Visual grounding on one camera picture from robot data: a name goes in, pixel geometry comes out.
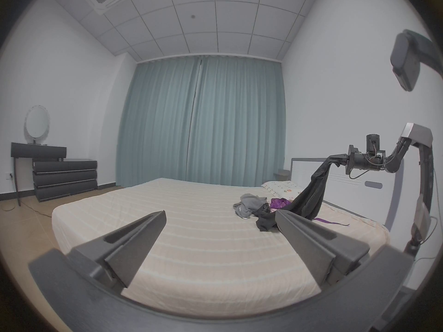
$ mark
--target white headboard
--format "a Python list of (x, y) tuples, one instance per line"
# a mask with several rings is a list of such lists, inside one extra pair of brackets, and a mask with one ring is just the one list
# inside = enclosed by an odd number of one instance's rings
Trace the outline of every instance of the white headboard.
[[(291, 181), (305, 188), (311, 175), (325, 158), (292, 158)], [(331, 165), (324, 202), (385, 224), (388, 230), (394, 222), (403, 182), (403, 162), (396, 174), (369, 171), (356, 180), (345, 174), (345, 167)], [(353, 170), (352, 177), (361, 174)]]

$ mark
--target pillow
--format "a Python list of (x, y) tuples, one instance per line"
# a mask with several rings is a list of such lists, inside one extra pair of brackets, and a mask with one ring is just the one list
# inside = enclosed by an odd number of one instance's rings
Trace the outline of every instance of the pillow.
[(269, 181), (261, 185), (278, 198), (286, 198), (293, 201), (302, 191), (300, 187), (292, 181)]

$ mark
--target white wall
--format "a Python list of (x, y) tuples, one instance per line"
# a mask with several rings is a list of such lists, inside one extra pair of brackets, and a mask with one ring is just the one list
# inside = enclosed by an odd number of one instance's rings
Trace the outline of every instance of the white wall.
[[(327, 157), (347, 152), (349, 144), (365, 151), (369, 133), (379, 134), (381, 148), (390, 154), (404, 125), (415, 122), (434, 135), (435, 170), (443, 198), (443, 81), (422, 65), (414, 91), (402, 90), (389, 59), (396, 35), (404, 29), (427, 36), (407, 0), (314, 3), (282, 63), (285, 168), (293, 157)], [(403, 189), (391, 230), (391, 244), (401, 250), (410, 239), (419, 193), (418, 160), (418, 150), (412, 147), (404, 158)], [(431, 215), (438, 217), (435, 194)], [(439, 224), (417, 258), (434, 257), (441, 242)], [(417, 262), (410, 287), (419, 285), (432, 262)]]
[[(100, 148), (90, 151), (90, 138), (97, 113), (108, 109), (107, 102), (124, 102), (134, 69), (130, 56), (114, 57), (55, 0), (36, 0), (0, 55), (0, 193), (13, 191), (5, 175), (12, 171), (10, 144), (26, 141), (24, 119), (36, 104), (44, 106), (51, 119), (42, 143), (66, 146), (68, 158), (93, 154), (101, 172), (115, 172), (115, 162), (100, 162)], [(109, 111), (118, 129), (121, 110)], [(116, 142), (105, 145), (114, 147)], [(19, 159), (17, 175), (19, 190), (33, 188), (30, 159)], [(104, 180), (99, 178), (99, 184), (115, 178)]]

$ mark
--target teal curtain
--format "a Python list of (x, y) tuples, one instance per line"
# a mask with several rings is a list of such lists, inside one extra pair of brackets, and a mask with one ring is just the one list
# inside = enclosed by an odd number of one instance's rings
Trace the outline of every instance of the teal curtain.
[(186, 179), (186, 159), (199, 57), (139, 64), (123, 110), (116, 182), (125, 187), (159, 177)]
[(140, 64), (120, 123), (117, 184), (261, 185), (283, 167), (285, 116), (279, 63), (210, 56)]
[(202, 57), (186, 180), (258, 186), (283, 168), (286, 128), (280, 63)]

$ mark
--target mattress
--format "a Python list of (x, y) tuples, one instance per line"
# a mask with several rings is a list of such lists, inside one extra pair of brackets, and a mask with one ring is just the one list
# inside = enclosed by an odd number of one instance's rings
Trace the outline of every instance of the mattress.
[[(256, 219), (239, 218), (232, 205), (244, 193), (274, 197), (262, 187), (208, 185), (159, 178), (54, 209), (52, 226), (64, 254), (149, 213), (165, 210), (167, 223), (122, 295), (188, 316), (239, 317), (271, 311), (320, 292), (278, 231), (260, 232)], [(378, 223), (323, 205), (317, 222), (370, 245), (389, 243)]]

